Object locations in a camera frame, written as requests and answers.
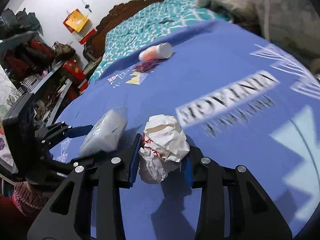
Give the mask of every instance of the crumpled paper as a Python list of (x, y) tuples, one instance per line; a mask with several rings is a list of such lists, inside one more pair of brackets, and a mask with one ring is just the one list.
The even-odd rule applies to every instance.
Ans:
[(148, 184), (160, 183), (170, 171), (181, 167), (190, 151), (187, 137), (178, 120), (164, 114), (151, 116), (143, 132), (139, 174)]

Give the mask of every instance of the yellow card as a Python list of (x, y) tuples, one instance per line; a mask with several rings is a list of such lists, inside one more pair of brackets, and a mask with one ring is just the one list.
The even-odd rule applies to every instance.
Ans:
[(139, 76), (141, 73), (138, 71), (133, 72), (132, 74), (130, 74), (130, 76)]
[(77, 33), (79, 33), (87, 21), (88, 18), (84, 16), (82, 13), (78, 11), (73, 11), (69, 19), (66, 21), (66, 25), (70, 26)]

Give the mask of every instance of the pink bottle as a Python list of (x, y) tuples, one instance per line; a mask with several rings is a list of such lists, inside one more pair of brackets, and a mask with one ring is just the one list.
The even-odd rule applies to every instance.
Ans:
[(140, 61), (149, 61), (154, 59), (165, 59), (171, 57), (173, 54), (170, 43), (161, 43), (157, 46), (152, 46), (139, 55)]

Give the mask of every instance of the plastic bag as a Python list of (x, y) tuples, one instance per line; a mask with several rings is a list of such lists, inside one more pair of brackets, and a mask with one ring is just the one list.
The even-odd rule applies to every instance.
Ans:
[(9, 38), (17, 33), (19, 29), (19, 22), (14, 13), (10, 9), (3, 11), (0, 16), (0, 40)]
[(148, 184), (160, 183), (170, 171), (180, 168), (181, 160), (190, 151), (186, 135), (174, 116), (151, 116), (140, 148), (141, 179)]
[(79, 156), (116, 150), (127, 123), (127, 108), (110, 109), (84, 139)]
[(35, 13), (28, 13), (28, 19), (31, 23), (32, 31), (37, 31), (40, 29), (41, 25)]
[(25, 8), (23, 9), (23, 11), (17, 12), (16, 19), (20, 24), (20, 27), (19, 27), (20, 32), (30, 31), (32, 29), (32, 25), (28, 18)]

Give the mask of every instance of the cable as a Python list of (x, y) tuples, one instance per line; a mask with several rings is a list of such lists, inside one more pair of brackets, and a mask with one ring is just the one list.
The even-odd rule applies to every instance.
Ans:
[(270, 16), (270, 3), (269, 3), (269, 0), (264, 0), (264, 38), (267, 41), (270, 41), (269, 16)]

